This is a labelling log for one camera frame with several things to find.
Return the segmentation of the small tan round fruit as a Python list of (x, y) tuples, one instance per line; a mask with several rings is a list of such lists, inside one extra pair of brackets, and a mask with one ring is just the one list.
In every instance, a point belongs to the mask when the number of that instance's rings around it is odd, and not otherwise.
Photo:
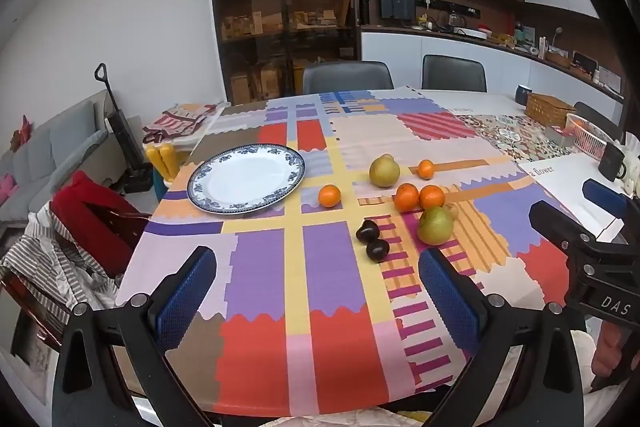
[(454, 204), (446, 204), (445, 208), (449, 211), (452, 219), (457, 220), (459, 217), (459, 209)]

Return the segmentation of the green pear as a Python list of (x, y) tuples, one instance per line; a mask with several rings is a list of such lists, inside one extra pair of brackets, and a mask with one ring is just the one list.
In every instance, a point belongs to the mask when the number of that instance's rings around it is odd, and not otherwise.
[(432, 207), (423, 211), (416, 234), (424, 244), (438, 246), (448, 242), (453, 231), (451, 212), (445, 207)]

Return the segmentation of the dark plum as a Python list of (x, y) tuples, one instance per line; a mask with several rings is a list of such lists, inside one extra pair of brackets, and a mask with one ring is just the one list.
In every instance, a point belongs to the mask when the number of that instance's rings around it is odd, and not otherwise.
[(390, 244), (384, 239), (373, 239), (367, 247), (366, 253), (370, 260), (374, 262), (383, 262), (390, 253)]
[(370, 244), (380, 238), (380, 229), (374, 221), (366, 219), (356, 231), (356, 237), (360, 243)]

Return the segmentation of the small mandarin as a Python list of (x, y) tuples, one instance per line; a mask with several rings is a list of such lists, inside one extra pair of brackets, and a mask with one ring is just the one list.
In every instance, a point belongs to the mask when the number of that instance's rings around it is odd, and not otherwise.
[(423, 180), (431, 180), (435, 174), (435, 166), (430, 160), (423, 159), (416, 167), (416, 174)]

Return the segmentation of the large orange mandarin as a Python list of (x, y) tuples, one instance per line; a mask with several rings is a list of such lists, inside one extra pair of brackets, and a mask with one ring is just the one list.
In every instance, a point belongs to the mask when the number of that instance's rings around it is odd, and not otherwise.
[(413, 184), (403, 183), (398, 186), (393, 201), (398, 212), (410, 212), (420, 206), (420, 192)]

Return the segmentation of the yellow brown pear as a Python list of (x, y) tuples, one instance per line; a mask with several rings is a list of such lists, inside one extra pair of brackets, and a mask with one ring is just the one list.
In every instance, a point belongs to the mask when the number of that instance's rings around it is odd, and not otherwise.
[(400, 176), (400, 167), (390, 154), (383, 154), (372, 161), (369, 178), (373, 185), (389, 188), (396, 184)]

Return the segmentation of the black mug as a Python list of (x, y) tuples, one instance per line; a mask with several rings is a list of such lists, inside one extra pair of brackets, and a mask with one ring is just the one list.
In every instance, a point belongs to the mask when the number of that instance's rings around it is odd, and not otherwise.
[(623, 151), (614, 143), (608, 143), (605, 145), (598, 170), (610, 182), (623, 180), (627, 172), (624, 160)]

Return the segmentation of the white paper mat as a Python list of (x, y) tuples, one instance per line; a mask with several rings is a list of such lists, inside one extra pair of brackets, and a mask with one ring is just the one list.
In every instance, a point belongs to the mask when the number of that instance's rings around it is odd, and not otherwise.
[(549, 192), (573, 217), (600, 242), (612, 242), (622, 231), (623, 221), (585, 199), (582, 184), (596, 180), (616, 193), (622, 193), (620, 181), (610, 182), (598, 171), (599, 163), (590, 156), (575, 154), (518, 164)]

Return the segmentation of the floral tile pattern mat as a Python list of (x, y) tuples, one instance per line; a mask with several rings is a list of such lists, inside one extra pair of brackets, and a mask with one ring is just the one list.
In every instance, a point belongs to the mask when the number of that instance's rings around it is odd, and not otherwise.
[(546, 160), (579, 152), (546, 137), (546, 127), (525, 115), (459, 115), (468, 127), (515, 162)]

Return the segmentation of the wicker basket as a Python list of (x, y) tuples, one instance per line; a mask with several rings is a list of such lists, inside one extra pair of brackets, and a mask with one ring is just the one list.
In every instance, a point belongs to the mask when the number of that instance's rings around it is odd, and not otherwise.
[(576, 109), (552, 95), (532, 92), (527, 98), (525, 115), (539, 122), (543, 126), (563, 128), (566, 116), (573, 114)]

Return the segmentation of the striped grey white cloth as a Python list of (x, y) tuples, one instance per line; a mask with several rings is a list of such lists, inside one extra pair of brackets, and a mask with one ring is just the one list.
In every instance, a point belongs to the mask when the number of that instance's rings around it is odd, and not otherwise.
[(1, 260), (67, 310), (88, 303), (93, 310), (115, 306), (120, 277), (110, 277), (82, 248), (47, 202), (31, 212), (23, 234)]

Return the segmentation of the dark blue mug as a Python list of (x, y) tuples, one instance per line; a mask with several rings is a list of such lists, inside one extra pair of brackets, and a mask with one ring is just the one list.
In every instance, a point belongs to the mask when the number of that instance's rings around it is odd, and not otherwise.
[(514, 94), (514, 101), (518, 103), (518, 105), (526, 106), (528, 102), (528, 97), (531, 93), (532, 93), (532, 89), (530, 89), (527, 86), (524, 86), (524, 84), (519, 84)]

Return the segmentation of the red garment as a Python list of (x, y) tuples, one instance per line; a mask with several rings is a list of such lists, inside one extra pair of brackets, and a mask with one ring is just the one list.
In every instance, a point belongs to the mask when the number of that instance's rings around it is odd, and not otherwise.
[(54, 194), (51, 208), (112, 279), (125, 273), (150, 217), (81, 170)]

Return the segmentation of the grey chair right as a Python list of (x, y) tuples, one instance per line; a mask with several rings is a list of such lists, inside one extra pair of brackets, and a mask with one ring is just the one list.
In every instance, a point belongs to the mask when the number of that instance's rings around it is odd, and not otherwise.
[(426, 54), (423, 57), (422, 88), (487, 92), (485, 69), (480, 62), (467, 58)]

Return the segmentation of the grey chair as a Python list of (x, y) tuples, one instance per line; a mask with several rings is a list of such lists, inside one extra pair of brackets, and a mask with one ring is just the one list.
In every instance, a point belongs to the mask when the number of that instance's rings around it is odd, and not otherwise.
[(393, 87), (390, 70), (377, 61), (325, 62), (309, 65), (303, 73), (303, 94)]
[(485, 69), (480, 62), (467, 58), (426, 54), (423, 57), (422, 88), (487, 92)]

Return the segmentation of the colourful patchwork tablecloth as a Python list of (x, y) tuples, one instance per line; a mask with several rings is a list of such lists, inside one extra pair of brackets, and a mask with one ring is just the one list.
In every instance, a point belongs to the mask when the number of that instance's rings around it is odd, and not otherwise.
[[(280, 98), (225, 109), (157, 206), (132, 255), (118, 298), (150, 293), (198, 246), (215, 251), (216, 280), (180, 347), (169, 353), (206, 410), (278, 417), (372, 407), (453, 381), (465, 362), (418, 274), (416, 213), (368, 179), (390, 154), (402, 182), (433, 184), (459, 209), (444, 253), (488, 294), (519, 307), (561, 301), (562, 254), (529, 224), (547, 191), (459, 115), (469, 95), (446, 102), (409, 88)], [(304, 181), (248, 217), (195, 208), (186, 184), (207, 158), (243, 144), (298, 150)], [(318, 192), (336, 185), (341, 202)], [(370, 260), (356, 231), (366, 219), (390, 244)]]

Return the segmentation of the black upright vacuum cleaner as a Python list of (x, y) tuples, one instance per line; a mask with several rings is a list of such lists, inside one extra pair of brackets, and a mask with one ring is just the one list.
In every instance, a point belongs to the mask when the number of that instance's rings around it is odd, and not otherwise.
[(153, 167), (144, 161), (142, 150), (138, 145), (134, 134), (128, 124), (128, 120), (119, 108), (114, 97), (110, 82), (108, 81), (107, 66), (100, 63), (93, 73), (94, 79), (104, 84), (108, 98), (113, 108), (108, 112), (106, 119), (111, 126), (115, 138), (122, 150), (127, 163), (127, 173), (122, 188), (127, 194), (149, 191), (153, 186)]

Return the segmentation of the pink plush toy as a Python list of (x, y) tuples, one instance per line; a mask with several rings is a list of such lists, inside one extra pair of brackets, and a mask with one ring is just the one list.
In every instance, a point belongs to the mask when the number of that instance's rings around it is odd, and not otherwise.
[(11, 173), (7, 173), (2, 176), (0, 179), (0, 206), (2, 206), (17, 190), (18, 185)]

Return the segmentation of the grey sofa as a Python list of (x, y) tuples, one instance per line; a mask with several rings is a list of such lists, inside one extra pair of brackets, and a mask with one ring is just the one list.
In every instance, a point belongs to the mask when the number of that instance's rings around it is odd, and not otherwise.
[(1, 176), (13, 176), (17, 184), (1, 203), (2, 227), (24, 225), (78, 170), (102, 184), (122, 177), (126, 159), (106, 125), (111, 108), (100, 91), (40, 124), (26, 144), (1, 156)]

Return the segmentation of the blue white porcelain plate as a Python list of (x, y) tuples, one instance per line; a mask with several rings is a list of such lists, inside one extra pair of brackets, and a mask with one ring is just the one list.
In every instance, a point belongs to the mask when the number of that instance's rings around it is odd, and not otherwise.
[(225, 150), (196, 168), (186, 195), (199, 210), (239, 216), (276, 205), (302, 183), (306, 164), (291, 147), (248, 144)]

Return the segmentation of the grey chair left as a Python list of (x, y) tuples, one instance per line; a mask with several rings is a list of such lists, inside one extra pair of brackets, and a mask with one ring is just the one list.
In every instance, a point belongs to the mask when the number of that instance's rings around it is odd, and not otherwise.
[(309, 65), (303, 73), (303, 94), (393, 87), (390, 70), (377, 61), (325, 62)]

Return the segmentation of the striped folded cloth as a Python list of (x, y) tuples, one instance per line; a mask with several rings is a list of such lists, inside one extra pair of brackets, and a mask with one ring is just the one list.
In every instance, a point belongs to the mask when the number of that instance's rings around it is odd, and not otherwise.
[(176, 104), (163, 111), (152, 124), (143, 127), (144, 144), (184, 138), (198, 132), (216, 114), (217, 104)]

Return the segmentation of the black thermos bottle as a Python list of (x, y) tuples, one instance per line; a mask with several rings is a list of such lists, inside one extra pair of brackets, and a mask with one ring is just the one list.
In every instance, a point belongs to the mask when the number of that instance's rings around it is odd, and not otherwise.
[(358, 0), (358, 22), (360, 26), (370, 25), (370, 0)]

